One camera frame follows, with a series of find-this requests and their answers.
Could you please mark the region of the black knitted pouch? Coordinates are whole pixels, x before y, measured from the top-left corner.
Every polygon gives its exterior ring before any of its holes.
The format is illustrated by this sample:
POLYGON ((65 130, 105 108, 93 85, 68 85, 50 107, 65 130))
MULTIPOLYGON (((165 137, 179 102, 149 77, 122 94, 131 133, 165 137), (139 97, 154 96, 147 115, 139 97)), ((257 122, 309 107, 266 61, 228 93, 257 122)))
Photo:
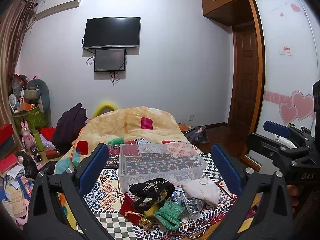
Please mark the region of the black knitted pouch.
POLYGON ((156 178, 143 183, 131 184, 129 191, 138 199, 134 201, 136 211, 148 211, 154 204, 162 203, 170 198, 175 186, 163 179, 156 178))

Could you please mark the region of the clear plastic bag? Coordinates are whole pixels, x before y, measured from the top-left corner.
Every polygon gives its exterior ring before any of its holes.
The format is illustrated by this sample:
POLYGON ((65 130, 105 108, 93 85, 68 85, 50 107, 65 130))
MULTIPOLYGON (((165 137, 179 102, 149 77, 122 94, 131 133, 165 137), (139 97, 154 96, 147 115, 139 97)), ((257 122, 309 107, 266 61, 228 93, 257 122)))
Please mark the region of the clear plastic bag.
POLYGON ((185 211, 192 220, 197 220, 200 217, 200 213, 203 207, 203 201, 197 198, 193 198, 186 193, 181 193, 181 205, 185 208, 185 211))

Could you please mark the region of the red cylinder can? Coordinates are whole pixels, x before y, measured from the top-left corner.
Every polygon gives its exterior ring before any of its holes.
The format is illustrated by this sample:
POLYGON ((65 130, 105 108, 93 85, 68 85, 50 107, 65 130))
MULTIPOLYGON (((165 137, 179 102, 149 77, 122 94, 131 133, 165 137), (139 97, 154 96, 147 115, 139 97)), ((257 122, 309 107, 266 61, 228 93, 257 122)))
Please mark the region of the red cylinder can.
POLYGON ((57 149, 55 149, 55 148, 46 150, 45 154, 46 154, 46 158, 47 158, 48 160, 59 158, 60 155, 61 155, 61 154, 60 154, 60 151, 57 150, 57 149))

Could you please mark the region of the patterned patchwork bed cover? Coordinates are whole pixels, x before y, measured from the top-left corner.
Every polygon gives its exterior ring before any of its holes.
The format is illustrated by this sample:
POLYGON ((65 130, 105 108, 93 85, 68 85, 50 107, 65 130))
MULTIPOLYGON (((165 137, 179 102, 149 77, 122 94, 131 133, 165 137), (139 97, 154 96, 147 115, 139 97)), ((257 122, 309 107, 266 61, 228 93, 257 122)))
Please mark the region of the patterned patchwork bed cover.
MULTIPOLYGON (((140 225, 135 226, 120 213, 124 201, 124 194, 119 185, 119 155, 120 146, 152 144, 147 139, 138 138, 121 144, 107 145, 108 161, 102 169, 97 181, 90 193, 84 195, 84 201, 95 215, 96 219, 115 239, 199 239, 207 238, 212 227, 223 220, 231 210, 237 196, 231 193, 225 184, 220 172, 215 166, 209 154, 202 153, 193 146, 200 156, 207 162, 201 178, 211 179, 219 188, 221 197, 217 206, 210 206, 203 201, 200 217, 192 220, 184 209, 179 216, 181 226, 177 230, 167 230, 155 217, 141 219, 140 225)), ((171 201, 181 205, 181 193, 185 193, 181 185, 175 186, 172 196, 159 204, 159 208, 165 202, 171 201)), ((127 192, 133 202, 138 199, 130 191, 127 192)))

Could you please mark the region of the green bottle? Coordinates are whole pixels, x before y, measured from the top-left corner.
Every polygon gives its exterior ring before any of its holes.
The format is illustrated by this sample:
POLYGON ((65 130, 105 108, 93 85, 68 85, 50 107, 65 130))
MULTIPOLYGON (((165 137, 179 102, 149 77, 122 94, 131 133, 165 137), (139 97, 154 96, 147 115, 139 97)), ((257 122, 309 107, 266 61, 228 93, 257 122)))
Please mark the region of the green bottle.
POLYGON ((44 146, 43 146, 39 131, 36 129, 33 130, 33 136, 34 136, 36 144, 37 144, 37 149, 39 150, 39 152, 43 152, 44 146))

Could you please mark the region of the green knitted cloth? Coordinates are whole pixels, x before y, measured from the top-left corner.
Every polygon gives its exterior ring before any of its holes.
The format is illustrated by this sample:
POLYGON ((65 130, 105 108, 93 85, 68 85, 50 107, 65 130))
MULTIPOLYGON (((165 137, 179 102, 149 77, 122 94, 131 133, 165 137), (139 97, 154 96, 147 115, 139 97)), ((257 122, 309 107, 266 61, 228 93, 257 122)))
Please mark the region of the green knitted cloth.
POLYGON ((184 207, 176 202, 165 202, 153 216, 167 229, 177 230, 181 226, 179 216, 184 212, 184 207))

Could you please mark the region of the red box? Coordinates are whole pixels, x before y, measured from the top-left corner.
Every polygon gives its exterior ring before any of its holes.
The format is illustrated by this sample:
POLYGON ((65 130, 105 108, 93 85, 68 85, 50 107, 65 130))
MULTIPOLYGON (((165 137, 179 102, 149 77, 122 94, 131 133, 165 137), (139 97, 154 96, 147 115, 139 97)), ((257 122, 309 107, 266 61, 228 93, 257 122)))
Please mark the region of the red box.
POLYGON ((3 145, 14 133, 12 124, 0 124, 0 145, 3 145))

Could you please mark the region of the small wall monitor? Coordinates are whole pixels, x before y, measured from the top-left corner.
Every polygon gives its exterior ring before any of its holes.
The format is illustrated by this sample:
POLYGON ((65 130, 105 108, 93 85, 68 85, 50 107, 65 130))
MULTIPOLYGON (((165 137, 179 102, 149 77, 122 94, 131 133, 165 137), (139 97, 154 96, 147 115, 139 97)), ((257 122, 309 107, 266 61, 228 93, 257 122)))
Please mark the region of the small wall monitor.
POLYGON ((126 49, 97 49, 94 72, 123 72, 126 66, 126 49))

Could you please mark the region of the large wall television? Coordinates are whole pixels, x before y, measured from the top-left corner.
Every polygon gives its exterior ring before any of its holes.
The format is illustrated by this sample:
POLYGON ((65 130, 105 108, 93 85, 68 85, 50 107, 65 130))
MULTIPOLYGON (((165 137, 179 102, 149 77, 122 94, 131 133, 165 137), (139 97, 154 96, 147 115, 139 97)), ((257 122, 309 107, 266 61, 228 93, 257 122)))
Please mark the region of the large wall television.
POLYGON ((86 22, 83 48, 138 47, 139 17, 90 18, 86 22))

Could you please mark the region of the wooden overhead cabinet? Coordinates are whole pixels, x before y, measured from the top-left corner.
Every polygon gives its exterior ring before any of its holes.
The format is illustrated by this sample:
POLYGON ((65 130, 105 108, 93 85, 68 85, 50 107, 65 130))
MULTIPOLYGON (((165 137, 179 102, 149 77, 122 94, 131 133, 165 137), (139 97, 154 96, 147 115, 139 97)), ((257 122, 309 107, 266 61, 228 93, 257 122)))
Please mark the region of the wooden overhead cabinet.
POLYGON ((202 0, 203 15, 228 27, 253 21, 249 0, 202 0))

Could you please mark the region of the white heart wardrobe door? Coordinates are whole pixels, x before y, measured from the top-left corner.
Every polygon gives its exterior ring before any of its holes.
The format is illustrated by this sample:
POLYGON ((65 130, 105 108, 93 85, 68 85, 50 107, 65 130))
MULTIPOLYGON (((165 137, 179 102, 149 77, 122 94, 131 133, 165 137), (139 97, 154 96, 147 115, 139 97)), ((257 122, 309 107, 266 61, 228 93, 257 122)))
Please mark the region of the white heart wardrobe door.
POLYGON ((319 80, 319 21, 306 0, 253 0, 263 32, 265 81, 256 133, 266 121, 315 129, 313 84, 319 80))

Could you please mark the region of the pink rabbit figurine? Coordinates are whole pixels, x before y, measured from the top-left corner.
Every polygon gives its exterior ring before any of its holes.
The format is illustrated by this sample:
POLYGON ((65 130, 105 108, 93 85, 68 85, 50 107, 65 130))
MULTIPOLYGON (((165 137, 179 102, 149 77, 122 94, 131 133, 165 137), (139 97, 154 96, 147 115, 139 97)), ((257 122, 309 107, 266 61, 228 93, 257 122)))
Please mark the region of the pink rabbit figurine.
POLYGON ((36 141, 28 126, 27 120, 21 122, 22 144, 27 150, 36 146, 36 141))

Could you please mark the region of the grey backpack on floor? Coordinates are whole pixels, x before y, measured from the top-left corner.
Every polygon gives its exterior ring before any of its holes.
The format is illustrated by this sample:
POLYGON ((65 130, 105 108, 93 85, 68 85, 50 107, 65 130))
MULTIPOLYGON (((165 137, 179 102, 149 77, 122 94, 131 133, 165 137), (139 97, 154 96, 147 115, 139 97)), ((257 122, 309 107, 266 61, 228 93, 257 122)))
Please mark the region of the grey backpack on floor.
POLYGON ((184 132, 184 136, 192 145, 207 144, 209 142, 209 138, 206 133, 206 129, 206 126, 194 127, 191 130, 184 132))

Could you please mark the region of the red fabric pouch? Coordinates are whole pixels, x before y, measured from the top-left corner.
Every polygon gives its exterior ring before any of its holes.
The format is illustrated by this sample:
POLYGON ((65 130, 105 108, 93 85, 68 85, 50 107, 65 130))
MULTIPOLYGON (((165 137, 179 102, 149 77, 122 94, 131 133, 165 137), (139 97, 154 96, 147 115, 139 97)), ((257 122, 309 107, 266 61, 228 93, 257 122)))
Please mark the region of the red fabric pouch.
POLYGON ((141 219, 144 218, 143 214, 135 210, 134 202, 127 193, 124 194, 124 201, 119 213, 135 226, 139 226, 141 219))

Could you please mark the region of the brown wooden door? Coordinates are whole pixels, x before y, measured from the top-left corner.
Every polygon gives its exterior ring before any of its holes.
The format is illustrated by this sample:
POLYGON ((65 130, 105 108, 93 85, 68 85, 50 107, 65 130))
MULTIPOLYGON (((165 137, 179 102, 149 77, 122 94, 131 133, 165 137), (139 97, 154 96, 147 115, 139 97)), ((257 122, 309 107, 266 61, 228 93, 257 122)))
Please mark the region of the brown wooden door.
POLYGON ((258 45, 253 22, 233 27, 234 74, 230 128, 248 133, 253 120, 258 86, 258 45))

